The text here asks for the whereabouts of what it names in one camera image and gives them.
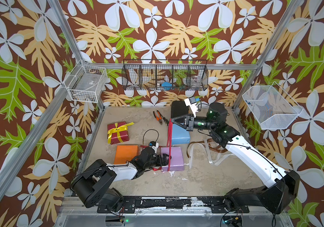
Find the light blue gift box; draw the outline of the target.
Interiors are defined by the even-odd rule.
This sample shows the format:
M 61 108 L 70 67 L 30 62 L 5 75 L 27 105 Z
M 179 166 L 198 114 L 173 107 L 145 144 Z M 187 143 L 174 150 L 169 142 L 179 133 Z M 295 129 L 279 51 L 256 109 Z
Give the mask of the light blue gift box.
M 173 124 L 172 127 L 172 145 L 189 144 L 190 133 L 189 131 Z

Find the purple gift box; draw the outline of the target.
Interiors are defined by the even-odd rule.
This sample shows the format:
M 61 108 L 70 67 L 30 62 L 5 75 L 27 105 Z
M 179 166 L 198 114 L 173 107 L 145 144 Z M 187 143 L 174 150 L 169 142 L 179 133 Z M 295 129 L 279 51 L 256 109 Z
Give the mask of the purple gift box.
M 163 171 L 183 171 L 184 159 L 181 147 L 171 147 L 170 167 L 168 165 L 162 167 Z

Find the red satin ribbon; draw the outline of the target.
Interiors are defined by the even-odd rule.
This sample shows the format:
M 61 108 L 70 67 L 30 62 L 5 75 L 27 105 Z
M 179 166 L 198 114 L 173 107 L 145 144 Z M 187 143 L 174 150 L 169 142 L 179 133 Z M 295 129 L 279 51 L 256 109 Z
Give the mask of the red satin ribbon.
M 172 127 L 173 127 L 173 123 L 169 123 L 169 127 L 168 127 L 168 139 L 167 139 L 167 147 L 169 149 L 169 153 L 167 155 L 169 155 L 169 165 L 168 165 L 168 169 L 170 167 L 170 158 L 171 158 L 171 147 L 172 147 Z

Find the orange gift box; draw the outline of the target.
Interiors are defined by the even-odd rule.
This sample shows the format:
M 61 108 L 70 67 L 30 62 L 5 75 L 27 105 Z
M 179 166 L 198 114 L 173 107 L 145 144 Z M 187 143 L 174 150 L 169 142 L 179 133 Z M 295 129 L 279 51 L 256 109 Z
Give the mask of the orange gift box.
M 116 148 L 114 164 L 125 164 L 138 155 L 138 145 L 118 145 Z

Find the white satin ribbon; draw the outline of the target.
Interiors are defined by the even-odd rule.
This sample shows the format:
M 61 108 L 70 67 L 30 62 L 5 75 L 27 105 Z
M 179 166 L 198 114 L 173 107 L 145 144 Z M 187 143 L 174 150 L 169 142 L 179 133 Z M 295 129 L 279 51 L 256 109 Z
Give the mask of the white satin ribbon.
M 207 139 L 205 139 L 203 141 L 198 141 L 198 142 L 191 142 L 187 148 L 187 157 L 189 159 L 189 168 L 190 169 L 193 166 L 193 154 L 194 154 L 195 146 L 199 146 L 203 149 L 209 164 L 212 166 L 219 166 L 228 157 L 234 156 L 234 154 L 232 154 L 232 153 L 227 153 L 227 154 L 218 153 L 216 156 L 216 159 L 212 159 L 212 156 L 211 156 L 212 148 L 210 148 Z

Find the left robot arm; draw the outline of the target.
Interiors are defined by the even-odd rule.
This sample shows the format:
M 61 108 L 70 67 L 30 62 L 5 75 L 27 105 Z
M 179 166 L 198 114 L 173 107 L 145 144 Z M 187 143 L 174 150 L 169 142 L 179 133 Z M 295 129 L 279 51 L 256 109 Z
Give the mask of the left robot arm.
M 110 188 L 113 182 L 137 179 L 148 170 L 168 166 L 171 161 L 171 155 L 158 155 L 151 147 L 125 164 L 108 164 L 98 159 L 71 180 L 70 189 L 86 208 L 101 205 L 110 212 L 118 212 L 124 197 L 117 189 Z

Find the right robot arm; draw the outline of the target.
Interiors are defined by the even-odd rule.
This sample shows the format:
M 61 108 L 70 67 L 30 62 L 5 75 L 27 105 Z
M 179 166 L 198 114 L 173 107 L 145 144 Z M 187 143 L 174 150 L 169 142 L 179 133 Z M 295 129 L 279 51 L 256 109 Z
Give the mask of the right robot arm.
M 260 178 L 264 184 L 261 187 L 235 188 L 225 195 L 232 209 L 259 206 L 274 215 L 280 214 L 297 197 L 299 174 L 293 170 L 284 170 L 258 152 L 226 123 L 227 114 L 224 104 L 213 103 L 205 117 L 185 114 L 172 118 L 171 122 L 187 131 L 207 130 L 215 143 L 238 157 Z

